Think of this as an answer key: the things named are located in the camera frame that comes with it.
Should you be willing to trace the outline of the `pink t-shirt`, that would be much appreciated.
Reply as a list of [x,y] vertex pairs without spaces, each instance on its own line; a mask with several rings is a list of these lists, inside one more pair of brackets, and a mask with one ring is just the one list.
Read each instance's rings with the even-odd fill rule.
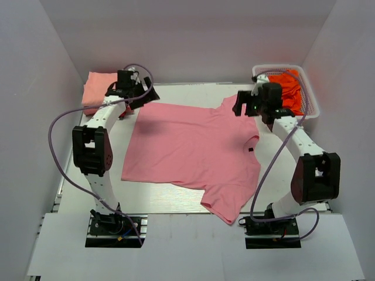
[[232,224],[254,195],[261,170],[255,156],[260,139],[256,121],[235,116],[235,101],[227,97],[217,108],[163,103],[142,107],[122,180],[203,190],[201,205]]
[[94,115],[100,107],[101,107],[100,105],[92,105],[92,106],[83,107],[83,113],[85,114],[85,116]]

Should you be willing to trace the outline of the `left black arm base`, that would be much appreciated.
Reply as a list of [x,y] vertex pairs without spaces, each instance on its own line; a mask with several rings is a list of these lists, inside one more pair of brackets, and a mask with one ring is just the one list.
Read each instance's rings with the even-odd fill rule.
[[90,211],[86,248],[141,248],[146,238],[148,216],[132,215],[130,219],[118,214]]

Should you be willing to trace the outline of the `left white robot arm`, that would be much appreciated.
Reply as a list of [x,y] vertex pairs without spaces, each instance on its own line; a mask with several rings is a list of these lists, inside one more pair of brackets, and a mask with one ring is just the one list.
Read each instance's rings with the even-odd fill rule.
[[117,80],[108,86],[103,101],[93,106],[94,115],[72,131],[74,165],[89,183],[96,212],[107,215],[103,225],[112,234],[123,229],[124,219],[115,214],[121,207],[110,179],[114,156],[109,133],[127,109],[134,110],[159,100],[153,76],[149,74],[140,81],[138,74],[134,68],[117,71]]

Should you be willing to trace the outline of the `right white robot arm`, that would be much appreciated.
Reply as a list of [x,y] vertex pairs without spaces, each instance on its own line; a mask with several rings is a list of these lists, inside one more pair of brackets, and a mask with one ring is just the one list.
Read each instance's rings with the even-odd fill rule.
[[288,149],[296,167],[290,191],[270,204],[264,218],[252,220],[264,223],[265,228],[279,233],[286,220],[312,209],[317,203],[336,199],[339,195],[341,159],[328,153],[304,131],[303,117],[297,118],[282,106],[282,87],[277,83],[257,83],[251,91],[239,91],[233,106],[235,116],[261,116],[262,122],[282,141],[276,154]]

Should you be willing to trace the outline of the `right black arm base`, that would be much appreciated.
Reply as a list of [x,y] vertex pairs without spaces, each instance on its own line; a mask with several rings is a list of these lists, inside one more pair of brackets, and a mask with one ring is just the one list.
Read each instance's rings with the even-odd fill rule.
[[296,219],[276,222],[255,222],[250,216],[238,220],[245,229],[246,249],[301,248]]

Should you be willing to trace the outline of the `folded red t-shirt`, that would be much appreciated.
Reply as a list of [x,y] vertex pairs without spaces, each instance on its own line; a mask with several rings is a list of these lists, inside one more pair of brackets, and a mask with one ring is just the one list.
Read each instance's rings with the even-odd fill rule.
[[132,115],[133,112],[134,111],[130,107],[127,107],[126,110],[119,115],[119,119],[124,119],[126,116]]

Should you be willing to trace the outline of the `orange crumpled t-shirt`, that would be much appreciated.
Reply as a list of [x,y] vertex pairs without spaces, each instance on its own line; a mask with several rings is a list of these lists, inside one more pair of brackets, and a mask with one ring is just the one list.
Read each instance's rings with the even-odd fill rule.
[[269,75],[271,83],[278,83],[282,87],[282,106],[290,109],[295,115],[302,116],[302,96],[299,82],[289,74]]

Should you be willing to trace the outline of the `folded salmon t-shirt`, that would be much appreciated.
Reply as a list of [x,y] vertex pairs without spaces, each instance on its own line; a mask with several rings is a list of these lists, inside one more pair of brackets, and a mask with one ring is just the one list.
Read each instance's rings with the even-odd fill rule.
[[108,87],[117,80],[116,73],[98,73],[90,71],[84,85],[81,104],[84,107],[100,105]]

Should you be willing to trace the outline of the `white plastic basket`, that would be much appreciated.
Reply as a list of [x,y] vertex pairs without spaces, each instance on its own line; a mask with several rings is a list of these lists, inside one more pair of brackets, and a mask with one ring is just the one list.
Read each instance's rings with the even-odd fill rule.
[[307,113],[306,119],[317,118],[320,115],[319,106],[310,85],[308,76],[302,67],[293,64],[260,64],[255,65],[252,68],[252,74],[256,76],[257,74],[266,71],[266,75],[268,76],[277,75],[281,74],[280,70],[296,70],[298,72],[298,77],[303,84],[301,87],[301,110],[303,113]]

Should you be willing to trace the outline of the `folded pink t-shirt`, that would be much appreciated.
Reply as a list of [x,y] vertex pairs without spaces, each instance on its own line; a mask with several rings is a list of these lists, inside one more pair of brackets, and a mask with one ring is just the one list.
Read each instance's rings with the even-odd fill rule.
[[100,107],[101,107],[100,105],[92,105],[92,106],[83,107],[83,113],[85,114],[85,116],[94,115]]

